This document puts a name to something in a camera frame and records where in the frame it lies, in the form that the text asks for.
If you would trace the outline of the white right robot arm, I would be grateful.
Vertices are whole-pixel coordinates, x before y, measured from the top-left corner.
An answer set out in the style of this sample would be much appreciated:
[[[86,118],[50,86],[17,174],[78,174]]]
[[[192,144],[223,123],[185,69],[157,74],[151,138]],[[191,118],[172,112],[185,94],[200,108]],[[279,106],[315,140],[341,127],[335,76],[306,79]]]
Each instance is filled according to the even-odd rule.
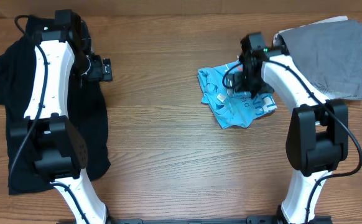
[[[348,155],[348,108],[313,87],[294,65],[285,45],[242,45],[238,73],[227,72],[225,87],[253,96],[274,90],[291,112],[285,150],[293,168],[289,189],[275,215],[248,222],[331,223],[315,206],[326,180]]]

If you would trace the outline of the light blue t-shirt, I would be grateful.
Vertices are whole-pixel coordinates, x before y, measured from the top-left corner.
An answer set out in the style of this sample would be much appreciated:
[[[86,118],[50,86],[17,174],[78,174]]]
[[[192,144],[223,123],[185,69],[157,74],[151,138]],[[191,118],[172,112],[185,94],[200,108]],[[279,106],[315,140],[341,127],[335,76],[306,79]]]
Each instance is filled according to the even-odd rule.
[[[254,98],[251,98],[249,92],[228,93],[222,84],[222,79],[228,70],[233,75],[242,71],[242,66],[235,61],[217,67],[201,68],[197,74],[203,93],[202,103],[210,107],[221,128],[226,129],[231,126],[247,128],[254,119],[277,109],[270,93],[256,95]]]

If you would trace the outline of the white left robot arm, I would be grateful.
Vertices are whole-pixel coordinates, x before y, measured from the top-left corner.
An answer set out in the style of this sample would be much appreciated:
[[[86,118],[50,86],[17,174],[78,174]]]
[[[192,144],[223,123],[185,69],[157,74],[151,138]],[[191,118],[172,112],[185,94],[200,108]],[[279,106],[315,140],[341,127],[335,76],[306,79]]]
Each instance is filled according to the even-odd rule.
[[[80,84],[110,82],[111,61],[94,53],[86,22],[71,9],[55,11],[52,25],[36,28],[24,37],[34,45],[35,75],[23,119],[10,130],[19,148],[8,184],[20,191],[14,186],[14,170],[23,158],[34,174],[58,190],[75,223],[113,223],[86,171],[87,144],[68,117],[71,77]]]

